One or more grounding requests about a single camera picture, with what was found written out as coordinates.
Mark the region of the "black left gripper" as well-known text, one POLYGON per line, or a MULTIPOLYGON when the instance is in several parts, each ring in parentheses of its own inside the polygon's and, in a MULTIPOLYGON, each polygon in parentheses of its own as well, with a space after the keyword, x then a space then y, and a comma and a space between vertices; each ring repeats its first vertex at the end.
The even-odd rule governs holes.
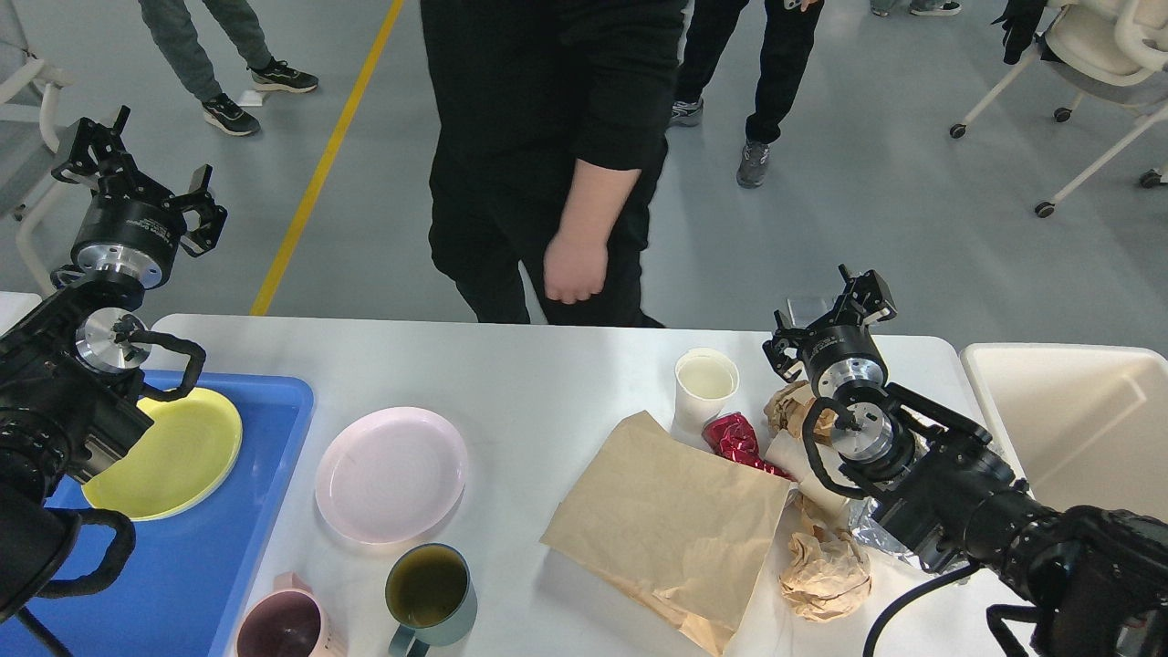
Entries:
POLYGON ((72 267, 79 274, 124 274, 142 288, 159 288, 171 279, 179 249, 200 257, 218 245, 228 210, 210 191, 209 162, 193 171, 192 186, 181 195, 132 173, 132 157, 121 141, 128 116, 130 108, 120 108, 111 126, 79 118, 51 177, 97 188, 72 245, 72 267))

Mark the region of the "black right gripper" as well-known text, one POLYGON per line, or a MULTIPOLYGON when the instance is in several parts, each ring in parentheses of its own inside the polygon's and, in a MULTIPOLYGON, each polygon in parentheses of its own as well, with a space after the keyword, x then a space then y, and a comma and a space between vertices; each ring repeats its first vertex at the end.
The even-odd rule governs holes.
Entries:
POLYGON ((887 282, 869 269, 853 275, 837 267, 844 288, 827 312, 822 328, 798 328, 781 310, 773 312, 776 331, 763 344, 771 369, 785 382, 806 375, 818 397, 842 400, 858 387, 880 390, 888 369, 869 332, 872 324, 898 316, 887 282))

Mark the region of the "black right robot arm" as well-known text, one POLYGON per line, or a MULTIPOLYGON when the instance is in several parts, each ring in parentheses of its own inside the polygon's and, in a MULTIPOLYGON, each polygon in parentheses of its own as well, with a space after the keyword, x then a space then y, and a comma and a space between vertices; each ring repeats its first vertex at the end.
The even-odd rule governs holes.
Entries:
POLYGON ((986 428, 892 382, 871 336, 896 316, 880 274, 839 274, 844 288, 830 311, 804 328, 777 311, 763 350, 781 379, 804 373, 812 387, 801 441, 815 478, 833 495, 875 502, 872 520, 933 574, 881 613, 863 652, 875 652, 902 608, 985 568, 1023 600, 985 611, 1008 656, 1027 652, 1011 622, 1034 624, 1040 656, 1163 656, 1164 523, 1036 502, 986 428))

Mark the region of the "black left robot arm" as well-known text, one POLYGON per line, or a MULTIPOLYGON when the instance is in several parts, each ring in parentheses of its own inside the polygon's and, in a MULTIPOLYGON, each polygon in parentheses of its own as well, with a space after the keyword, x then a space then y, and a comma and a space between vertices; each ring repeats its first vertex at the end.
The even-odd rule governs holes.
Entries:
POLYGON ((213 250, 228 213, 193 172, 183 194, 135 165, 111 125, 82 118, 53 175, 86 184, 90 207, 55 292, 4 334, 1 346, 1 615, 26 625, 26 604, 99 593, 128 562, 135 530, 111 510, 47 507, 63 478, 85 483, 130 452, 151 419, 138 400, 175 401, 206 362, 195 343, 146 328, 142 296, 171 279, 179 251, 213 250))

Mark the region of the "person's bare hand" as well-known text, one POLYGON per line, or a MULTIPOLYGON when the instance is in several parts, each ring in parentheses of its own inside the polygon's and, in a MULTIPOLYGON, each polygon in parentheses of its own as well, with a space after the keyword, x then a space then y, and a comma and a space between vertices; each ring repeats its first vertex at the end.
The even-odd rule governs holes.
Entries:
POLYGON ((559 233, 544 254, 544 295, 566 305, 588 302, 600 295, 607 274, 609 245, 559 233))

